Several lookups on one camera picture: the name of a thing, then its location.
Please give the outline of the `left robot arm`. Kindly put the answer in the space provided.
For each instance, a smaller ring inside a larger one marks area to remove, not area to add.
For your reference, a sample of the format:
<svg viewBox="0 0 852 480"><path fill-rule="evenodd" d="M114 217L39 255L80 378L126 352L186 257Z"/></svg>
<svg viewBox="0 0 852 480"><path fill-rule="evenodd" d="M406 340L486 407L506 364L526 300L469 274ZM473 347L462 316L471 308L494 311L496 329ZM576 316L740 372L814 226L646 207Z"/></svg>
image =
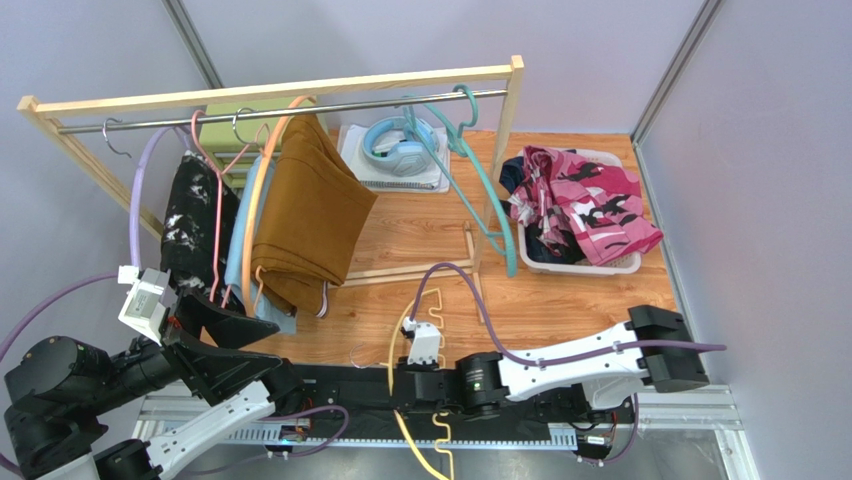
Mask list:
<svg viewBox="0 0 852 480"><path fill-rule="evenodd" d="M123 352L68 336L46 338L7 373L4 415L26 479L171 479L208 449L253 421L296 411L304 383L293 364L248 345L279 330L180 294L159 325L159 340L137 337ZM207 410L160 436L130 439L100 453L100 417L174 382Z"/></svg>

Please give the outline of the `teal clothes hanger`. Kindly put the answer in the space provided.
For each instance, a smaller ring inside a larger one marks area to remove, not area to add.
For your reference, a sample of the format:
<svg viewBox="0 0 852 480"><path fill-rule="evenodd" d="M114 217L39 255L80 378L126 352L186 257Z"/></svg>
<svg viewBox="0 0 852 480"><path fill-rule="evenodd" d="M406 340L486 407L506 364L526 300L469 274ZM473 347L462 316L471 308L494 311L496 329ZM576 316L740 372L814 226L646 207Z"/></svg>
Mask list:
<svg viewBox="0 0 852 480"><path fill-rule="evenodd" d="M424 106L446 129L447 148L450 153L466 160L473 168L484 195L484 205L480 209L473 206L464 188L459 185L449 169L441 165L439 160L433 161L438 165L440 172L446 177L451 189L457 194L478 227L480 239L474 243L473 268L475 270L479 268L481 263L480 251L489 246L502 257L506 275L513 278L518 273L519 265L516 242L511 232L509 219L503 210L496 187L493 185L493 174L479 160L466 137L466 132L479 123L479 98L483 93L482 90L473 90L464 84L457 84L447 94L405 95L403 102L398 107L403 112L403 125L413 133L415 139L424 141L425 136L418 131L420 117L414 112L416 105ZM438 102L443 100L466 101L469 105L469 117L457 123L451 122L444 112L436 106Z"/></svg>

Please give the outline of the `dark blue jeans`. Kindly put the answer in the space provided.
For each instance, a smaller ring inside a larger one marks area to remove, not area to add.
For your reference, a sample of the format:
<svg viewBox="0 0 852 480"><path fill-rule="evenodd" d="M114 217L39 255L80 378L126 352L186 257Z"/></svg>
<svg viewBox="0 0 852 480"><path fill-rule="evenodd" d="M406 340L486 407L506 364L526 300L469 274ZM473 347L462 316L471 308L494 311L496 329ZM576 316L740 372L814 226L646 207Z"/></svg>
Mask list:
<svg viewBox="0 0 852 480"><path fill-rule="evenodd" d="M523 157L516 156L506 160L501 168L499 183L511 195L523 181ZM527 255L535 262L571 265L586 259L575 236L570 230L563 231L566 244L557 243L554 249L545 245L540 236L542 229L537 224L525 228L524 238Z"/></svg>

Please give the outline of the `pink camouflage trousers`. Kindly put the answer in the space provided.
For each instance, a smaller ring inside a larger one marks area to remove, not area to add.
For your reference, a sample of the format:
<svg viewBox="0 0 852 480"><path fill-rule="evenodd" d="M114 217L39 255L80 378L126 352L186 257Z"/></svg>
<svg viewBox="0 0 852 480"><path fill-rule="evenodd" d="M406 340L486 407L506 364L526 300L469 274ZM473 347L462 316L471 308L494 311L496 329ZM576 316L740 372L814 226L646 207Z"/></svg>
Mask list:
<svg viewBox="0 0 852 480"><path fill-rule="evenodd" d="M501 201L505 213L525 228L537 224L540 240L554 249L570 230L591 265L603 266L663 240L663 232L644 214L640 180L624 167L595 163L577 149L527 145L523 181Z"/></svg>

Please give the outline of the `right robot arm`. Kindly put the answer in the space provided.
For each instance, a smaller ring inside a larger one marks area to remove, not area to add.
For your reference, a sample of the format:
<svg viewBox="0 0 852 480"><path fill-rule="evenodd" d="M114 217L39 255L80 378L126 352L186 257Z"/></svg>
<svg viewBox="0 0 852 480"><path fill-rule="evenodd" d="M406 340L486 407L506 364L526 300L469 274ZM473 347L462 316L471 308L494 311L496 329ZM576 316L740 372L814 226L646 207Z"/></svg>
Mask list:
<svg viewBox="0 0 852 480"><path fill-rule="evenodd" d="M579 340L527 350L469 355L441 369L437 352L419 352L390 374L392 407L401 413L447 411L493 418L501 408L577 387L592 411L615 409L645 386L678 393L709 383L685 318L651 305L632 307L628 320Z"/></svg>

